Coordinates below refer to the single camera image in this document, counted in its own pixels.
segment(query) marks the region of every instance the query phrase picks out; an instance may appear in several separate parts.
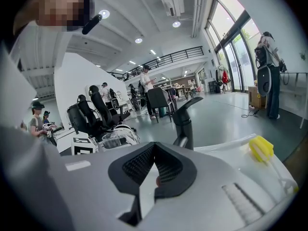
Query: ceiling light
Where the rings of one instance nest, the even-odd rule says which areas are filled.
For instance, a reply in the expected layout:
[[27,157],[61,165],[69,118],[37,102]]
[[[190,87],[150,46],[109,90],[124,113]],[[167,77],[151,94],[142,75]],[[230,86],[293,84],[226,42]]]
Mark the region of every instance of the ceiling light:
[[110,16],[110,12],[108,10],[101,10],[99,14],[102,15],[102,19],[107,19]]
[[135,40],[135,42],[136,42],[137,44],[140,44],[140,43],[142,42],[142,39],[141,39],[141,38],[137,38],[137,39]]
[[179,27],[181,25],[181,22],[176,21],[172,24],[173,27]]

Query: black pants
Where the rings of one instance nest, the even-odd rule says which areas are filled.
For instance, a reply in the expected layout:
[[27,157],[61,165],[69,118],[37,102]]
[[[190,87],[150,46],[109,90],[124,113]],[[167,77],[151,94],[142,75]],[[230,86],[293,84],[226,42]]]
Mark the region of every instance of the black pants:
[[110,111],[111,115],[113,115],[113,116],[117,115],[117,111],[113,108],[112,102],[106,102],[105,104],[106,104],[108,110]]
[[131,101],[132,101],[132,103],[133,103],[133,106],[134,106],[135,110],[136,110],[136,111],[137,111],[137,110],[140,110],[137,97],[133,97],[133,98],[131,99]]
[[149,115],[151,116],[153,113],[155,115],[156,111],[155,111],[155,109],[152,109],[152,106],[150,104],[149,96],[148,96],[147,92],[145,93],[145,97],[146,97],[146,107],[148,108]]
[[270,67],[271,88],[268,96],[267,115],[277,119],[279,111],[280,71],[279,67]]

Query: cardboard box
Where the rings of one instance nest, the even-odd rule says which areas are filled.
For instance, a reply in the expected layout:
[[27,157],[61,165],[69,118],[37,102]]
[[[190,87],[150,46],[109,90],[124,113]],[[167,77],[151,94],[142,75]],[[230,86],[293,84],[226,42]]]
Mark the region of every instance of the cardboard box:
[[249,105],[256,109],[265,109],[267,106],[267,97],[261,97],[258,87],[248,87]]

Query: white shirt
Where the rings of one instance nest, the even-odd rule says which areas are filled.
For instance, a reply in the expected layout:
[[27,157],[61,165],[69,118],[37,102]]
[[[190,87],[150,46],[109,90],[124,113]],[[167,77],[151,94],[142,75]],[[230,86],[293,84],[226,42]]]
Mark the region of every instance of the white shirt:
[[147,93],[148,90],[153,89],[152,83],[145,84],[148,81],[150,81],[149,75],[146,74],[145,72],[142,72],[140,74],[140,83],[143,85],[145,93]]
[[101,91],[100,91],[101,96],[102,96],[102,98],[103,98],[103,101],[104,101],[105,103],[111,102],[111,99],[110,99],[110,96],[109,96],[109,90],[110,90],[110,88],[104,87],[104,88],[102,88]]
[[262,44],[269,50],[269,52],[271,53],[269,56],[273,62],[273,65],[275,65],[276,67],[279,66],[279,62],[276,59],[275,56],[273,56],[272,54],[274,54],[274,52],[278,51],[278,48],[276,46],[275,40],[273,40],[271,37],[267,37],[267,36],[263,36],[261,39]]
[[192,82],[190,83],[189,88],[190,88],[191,90],[194,89],[194,86],[193,86],[193,83],[192,83]]

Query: cable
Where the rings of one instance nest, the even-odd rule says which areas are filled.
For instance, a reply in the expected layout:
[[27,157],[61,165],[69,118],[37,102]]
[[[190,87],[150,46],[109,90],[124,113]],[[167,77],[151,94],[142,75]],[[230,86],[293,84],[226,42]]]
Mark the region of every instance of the cable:
[[[284,75],[285,75],[285,72],[287,72],[287,74],[288,74],[288,82],[287,83],[285,83],[285,81],[284,81]],[[290,75],[289,75],[289,71],[287,70],[287,71],[285,71],[284,73],[283,73],[283,84],[286,86],[286,85],[288,85],[289,84],[289,80],[290,80]]]
[[259,110],[260,109],[257,109],[252,115],[250,115],[250,112],[252,112],[252,110],[251,110],[251,111],[248,112],[247,115],[246,114],[242,114],[241,117],[242,118],[248,118],[249,116],[255,116],[259,112]]
[[140,115],[138,115],[138,116],[136,116],[136,117],[132,117],[132,118],[130,118],[130,119],[128,119],[128,120],[124,120],[124,121],[130,121],[130,120],[133,120],[133,119],[138,119],[139,117],[146,116],[146,115],[148,115],[148,114],[149,114],[148,112],[145,112],[145,113],[143,113],[143,114],[140,114]]
[[222,103],[222,104],[227,104],[227,105],[230,105],[230,106],[233,106],[233,107],[236,107],[236,108],[239,108],[241,110],[248,110],[248,111],[252,111],[252,110],[249,110],[249,109],[244,109],[244,108],[241,108],[239,106],[235,106],[233,104],[229,104],[229,103],[223,103],[223,102],[219,102],[219,101],[215,101],[215,100],[211,100],[211,99],[204,99],[204,100],[208,100],[208,101],[212,101],[212,102],[217,102],[217,103]]
[[233,104],[229,104],[229,103],[223,103],[223,102],[219,102],[219,101],[215,101],[215,100],[211,100],[211,99],[205,99],[205,100],[208,100],[208,101],[212,101],[212,102],[217,102],[217,103],[222,103],[222,104],[227,104],[227,105],[230,105],[230,106],[233,106],[233,107],[236,107],[236,108],[239,108],[241,110],[248,110],[248,114],[241,114],[241,117],[242,118],[248,118],[249,116],[255,116],[259,111],[260,109],[257,109],[252,115],[250,115],[250,112],[254,111],[254,110],[249,110],[249,109],[244,109],[244,108],[241,108],[239,106],[235,106]]

